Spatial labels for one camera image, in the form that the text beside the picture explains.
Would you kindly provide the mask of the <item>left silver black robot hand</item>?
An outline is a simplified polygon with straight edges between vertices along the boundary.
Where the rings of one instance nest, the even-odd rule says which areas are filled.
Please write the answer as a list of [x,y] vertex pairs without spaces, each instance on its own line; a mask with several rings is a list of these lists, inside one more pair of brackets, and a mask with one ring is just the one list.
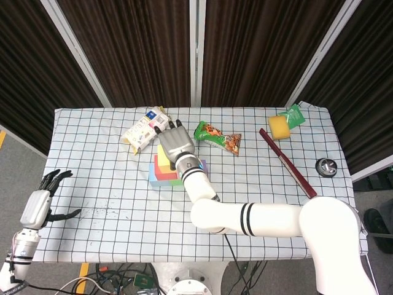
[[20,218],[23,228],[40,230],[48,222],[65,221],[75,218],[81,213],[82,210],[80,208],[67,214],[53,214],[51,209],[53,196],[59,188],[60,183],[72,175],[71,170],[61,173],[60,169],[57,169],[42,178],[38,189],[30,195],[23,210]]

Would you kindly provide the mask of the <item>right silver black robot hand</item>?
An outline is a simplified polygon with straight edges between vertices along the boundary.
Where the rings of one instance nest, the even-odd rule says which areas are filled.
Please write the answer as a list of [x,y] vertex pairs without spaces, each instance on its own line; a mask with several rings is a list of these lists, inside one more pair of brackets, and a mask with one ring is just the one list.
[[195,158],[195,145],[179,119],[176,123],[169,121],[169,129],[161,130],[158,126],[154,130],[169,161],[175,164],[179,173],[184,173],[192,167],[191,158]]

